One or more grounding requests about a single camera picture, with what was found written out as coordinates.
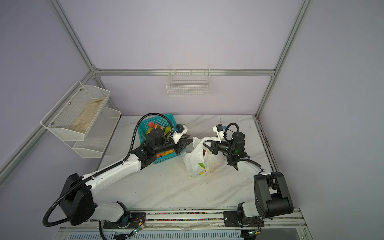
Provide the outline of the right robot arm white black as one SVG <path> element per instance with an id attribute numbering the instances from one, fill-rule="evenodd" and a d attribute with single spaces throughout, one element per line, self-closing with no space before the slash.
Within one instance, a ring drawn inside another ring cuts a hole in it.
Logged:
<path id="1" fill-rule="evenodd" d="M 238 124 L 218 124 L 213 127 L 213 132 L 218 139 L 204 141 L 203 146 L 214 155 L 222 153 L 229 166 L 248 176 L 254 184 L 254 200 L 238 205 L 232 223 L 241 228 L 253 223 L 262 227 L 264 219 L 293 213 L 294 204 L 285 176 L 281 172 L 266 171 L 251 159 L 245 149 L 245 134 Z"/>

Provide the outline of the white plastic bag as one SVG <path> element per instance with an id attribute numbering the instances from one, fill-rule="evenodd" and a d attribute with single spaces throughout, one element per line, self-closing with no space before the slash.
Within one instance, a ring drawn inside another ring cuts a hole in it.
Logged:
<path id="1" fill-rule="evenodd" d="M 213 173 L 224 162 L 222 155 L 205 155 L 203 144 L 206 140 L 218 140 L 217 137 L 205 137 L 202 139 L 193 137 L 193 149 L 191 152 L 182 153 L 181 157 L 186 166 L 187 174 L 192 178 Z"/>

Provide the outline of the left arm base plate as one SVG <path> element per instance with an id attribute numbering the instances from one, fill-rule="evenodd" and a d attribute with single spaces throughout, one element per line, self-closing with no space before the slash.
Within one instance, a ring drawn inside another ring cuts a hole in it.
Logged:
<path id="1" fill-rule="evenodd" d="M 131 212 L 130 217 L 124 216 L 122 221 L 116 223 L 105 221 L 104 229 L 136 229 L 140 223 L 144 223 L 147 214 L 145 212 Z"/>

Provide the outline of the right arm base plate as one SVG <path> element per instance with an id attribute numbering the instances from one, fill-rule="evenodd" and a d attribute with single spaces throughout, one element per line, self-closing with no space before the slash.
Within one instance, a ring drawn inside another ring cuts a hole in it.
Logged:
<path id="1" fill-rule="evenodd" d="M 260 217 L 246 217 L 237 211 L 224 211 L 224 225 L 226 228 L 247 228 L 247 227 L 263 227 L 264 220 Z"/>

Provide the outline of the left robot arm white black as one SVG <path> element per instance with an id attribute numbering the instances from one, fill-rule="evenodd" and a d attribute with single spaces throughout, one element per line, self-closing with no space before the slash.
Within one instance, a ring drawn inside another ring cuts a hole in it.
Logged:
<path id="1" fill-rule="evenodd" d="M 77 226 L 88 220 L 98 220 L 126 228 L 132 221 L 128 208 L 119 201 L 100 201 L 97 196 L 108 186 L 154 163 L 158 154 L 173 150 L 178 155 L 192 143 L 186 125 L 170 127 L 168 133 L 161 129 L 150 131 L 145 141 L 137 148 L 130 145 L 127 155 L 114 164 L 84 176 L 70 175 L 59 198 L 45 213 L 43 226 L 53 227 L 66 222 Z"/>

